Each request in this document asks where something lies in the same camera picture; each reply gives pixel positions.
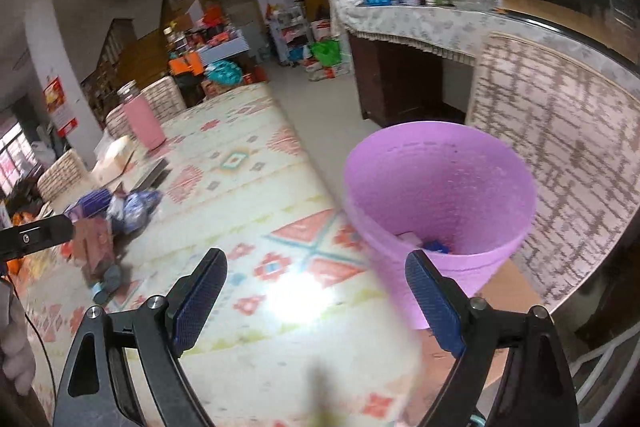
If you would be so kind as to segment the white gloved left hand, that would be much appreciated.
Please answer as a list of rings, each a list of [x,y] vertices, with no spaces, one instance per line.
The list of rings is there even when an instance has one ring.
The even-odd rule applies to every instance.
[[[36,361],[28,341],[27,321],[20,300],[6,280],[1,281],[1,373],[15,391],[26,397],[32,390]]]

